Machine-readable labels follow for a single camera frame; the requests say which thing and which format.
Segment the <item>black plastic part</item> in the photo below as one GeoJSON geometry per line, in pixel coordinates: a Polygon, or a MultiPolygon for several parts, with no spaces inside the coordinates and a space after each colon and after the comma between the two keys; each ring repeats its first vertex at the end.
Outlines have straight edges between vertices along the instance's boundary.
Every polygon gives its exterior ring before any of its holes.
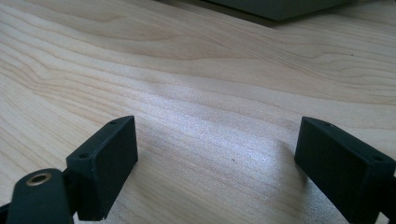
{"type": "Polygon", "coordinates": [[[0,207],[0,223],[6,223],[8,216],[9,203],[0,207]]]}
{"type": "Polygon", "coordinates": [[[70,215],[73,216],[77,212],[78,207],[81,204],[81,195],[78,181],[70,177],[68,169],[64,170],[63,175],[64,185],[66,187],[66,195],[69,202],[69,211],[70,215]]]}
{"type": "Polygon", "coordinates": [[[106,218],[137,162],[134,117],[106,124],[66,158],[67,173],[79,186],[80,220],[106,218]]]}
{"type": "Polygon", "coordinates": [[[7,224],[24,223],[73,223],[61,171],[56,169],[36,171],[25,176],[15,185],[7,224]]]}
{"type": "Polygon", "coordinates": [[[393,177],[382,194],[380,204],[381,212],[387,216],[391,222],[396,222],[396,177],[393,177]]]}
{"type": "Polygon", "coordinates": [[[375,223],[388,197],[383,194],[394,178],[395,160],[311,118],[302,119],[294,159],[348,222],[375,223]]]}
{"type": "Polygon", "coordinates": [[[353,0],[207,0],[233,7],[275,21],[282,21],[309,12],[335,7],[353,0]]]}

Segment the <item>small hole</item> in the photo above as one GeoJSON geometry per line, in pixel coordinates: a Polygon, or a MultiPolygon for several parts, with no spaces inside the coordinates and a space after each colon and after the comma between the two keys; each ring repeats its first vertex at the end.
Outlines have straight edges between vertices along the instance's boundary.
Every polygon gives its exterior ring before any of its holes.
{"type": "Polygon", "coordinates": [[[39,174],[31,177],[28,181],[26,181],[26,184],[33,187],[47,182],[48,180],[50,180],[50,178],[50,173],[39,174]]]}
{"type": "Polygon", "coordinates": [[[90,153],[82,153],[78,155],[80,158],[85,159],[90,156],[90,153]]]}
{"type": "Polygon", "coordinates": [[[376,161],[383,161],[383,159],[382,158],[380,158],[380,157],[377,157],[377,156],[374,156],[373,157],[376,161]]]}

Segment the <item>wood grain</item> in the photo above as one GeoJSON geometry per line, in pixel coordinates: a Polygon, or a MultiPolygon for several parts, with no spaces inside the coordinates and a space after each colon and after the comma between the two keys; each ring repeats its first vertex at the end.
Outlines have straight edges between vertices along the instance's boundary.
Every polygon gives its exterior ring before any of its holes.
{"type": "Polygon", "coordinates": [[[177,1],[2,0],[0,203],[135,115],[140,160],[103,223],[346,223],[294,165],[300,119],[396,159],[395,9],[263,26],[177,1]]]}

